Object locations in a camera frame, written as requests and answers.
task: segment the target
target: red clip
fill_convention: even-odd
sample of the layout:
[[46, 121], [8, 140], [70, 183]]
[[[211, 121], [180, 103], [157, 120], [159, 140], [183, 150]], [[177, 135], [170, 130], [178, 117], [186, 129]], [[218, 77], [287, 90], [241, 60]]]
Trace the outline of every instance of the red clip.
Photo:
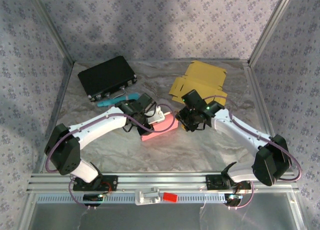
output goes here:
[[178, 195], [165, 192], [163, 194], [163, 200], [164, 201], [177, 202], [178, 201]]

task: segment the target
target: gray fabric wall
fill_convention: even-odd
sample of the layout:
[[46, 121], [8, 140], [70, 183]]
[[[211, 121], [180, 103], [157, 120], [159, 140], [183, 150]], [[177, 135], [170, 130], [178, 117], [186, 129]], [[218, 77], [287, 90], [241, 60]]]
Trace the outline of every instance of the gray fabric wall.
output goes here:
[[278, 0], [42, 0], [75, 61], [248, 59]]
[[298, 184], [320, 229], [320, 0], [291, 0], [254, 70], [275, 132], [301, 163]]
[[0, 25], [0, 229], [12, 229], [68, 69], [29, 0], [0, 0]]

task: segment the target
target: black case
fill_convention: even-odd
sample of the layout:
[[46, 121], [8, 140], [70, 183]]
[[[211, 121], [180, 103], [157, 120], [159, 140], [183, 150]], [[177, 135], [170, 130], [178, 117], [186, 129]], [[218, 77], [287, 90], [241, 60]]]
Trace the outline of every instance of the black case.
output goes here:
[[98, 101], [137, 82], [136, 74], [123, 56], [81, 71], [78, 78], [91, 101]]

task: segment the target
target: teal object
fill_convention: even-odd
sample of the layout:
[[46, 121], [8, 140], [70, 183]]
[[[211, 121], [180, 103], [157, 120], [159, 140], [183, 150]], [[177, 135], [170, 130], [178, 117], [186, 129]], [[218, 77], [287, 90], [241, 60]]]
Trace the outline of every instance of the teal object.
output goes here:
[[133, 94], [129, 94], [127, 96], [120, 96], [115, 99], [109, 99], [106, 101], [102, 101], [102, 102], [99, 102], [97, 105], [98, 105], [98, 107], [110, 106], [110, 105], [114, 105], [114, 104], [118, 103], [119, 101], [137, 100], [138, 98], [139, 98], [139, 94], [133, 93]]

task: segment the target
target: pink block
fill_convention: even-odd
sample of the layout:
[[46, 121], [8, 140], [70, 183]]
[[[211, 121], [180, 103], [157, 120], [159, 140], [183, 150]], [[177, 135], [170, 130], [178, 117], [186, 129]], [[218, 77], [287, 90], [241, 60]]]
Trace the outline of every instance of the pink block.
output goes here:
[[[173, 114], [172, 113], [168, 114], [167, 116], [165, 116], [165, 120], [163, 122], [153, 124], [154, 130], [155, 131], [161, 131], [161, 130], [164, 130], [164, 129], [168, 128], [171, 125], [173, 119], [174, 119]], [[178, 127], [178, 123], [179, 122], [176, 119], [174, 119], [174, 124], [168, 131], [176, 129]], [[150, 138], [153, 138], [155, 136], [159, 136], [159, 135], [161, 135], [163, 133], [166, 133], [168, 131], [165, 131], [165, 132], [162, 132], [162, 133], [151, 133], [148, 136], [142, 136], [141, 140], [142, 141], [146, 141], [146, 140], [148, 140]]]

